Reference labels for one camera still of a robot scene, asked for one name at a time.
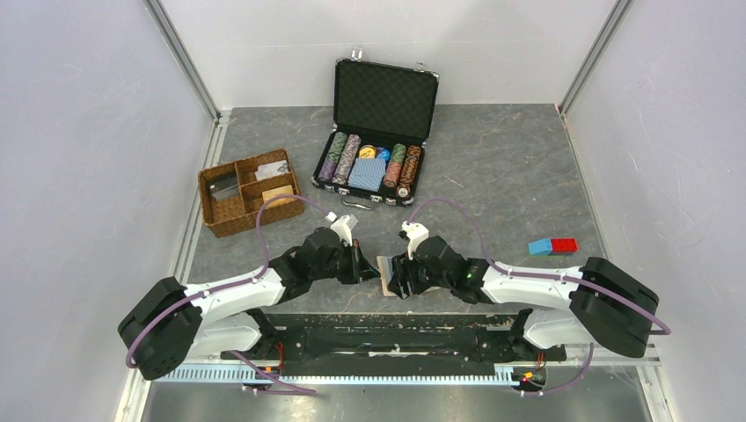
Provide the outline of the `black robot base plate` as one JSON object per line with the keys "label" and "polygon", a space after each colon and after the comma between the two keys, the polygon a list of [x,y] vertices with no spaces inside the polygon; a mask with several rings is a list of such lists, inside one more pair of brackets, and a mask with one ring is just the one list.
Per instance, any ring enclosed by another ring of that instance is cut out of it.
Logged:
{"label": "black robot base plate", "polygon": [[540,350],[522,315],[262,314],[273,329],[243,355],[283,375],[488,375],[494,365],[562,362],[563,346]]}

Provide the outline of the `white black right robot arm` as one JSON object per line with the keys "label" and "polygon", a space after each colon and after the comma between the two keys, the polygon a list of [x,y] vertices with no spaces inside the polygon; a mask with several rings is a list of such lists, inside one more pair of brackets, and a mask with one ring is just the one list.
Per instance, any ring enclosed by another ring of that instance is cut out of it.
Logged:
{"label": "white black right robot arm", "polygon": [[508,348],[529,359],[555,346],[595,343],[640,358],[654,335],[659,296],[609,260],[582,266],[506,266],[465,258],[439,236],[394,257],[381,257],[385,292],[406,299],[439,287],[470,304],[522,304]]}

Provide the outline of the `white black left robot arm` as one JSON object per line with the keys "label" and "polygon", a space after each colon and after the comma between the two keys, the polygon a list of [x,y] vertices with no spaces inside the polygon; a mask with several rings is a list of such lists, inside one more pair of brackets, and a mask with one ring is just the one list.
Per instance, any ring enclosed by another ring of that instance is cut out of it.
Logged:
{"label": "white black left robot arm", "polygon": [[294,300],[319,280],[355,285],[379,275],[356,240],[318,228],[301,245],[249,273],[191,285],[166,277],[117,328],[128,349],[125,363],[153,381],[184,360],[210,354],[236,351],[266,358],[276,347],[276,335],[260,308]]}

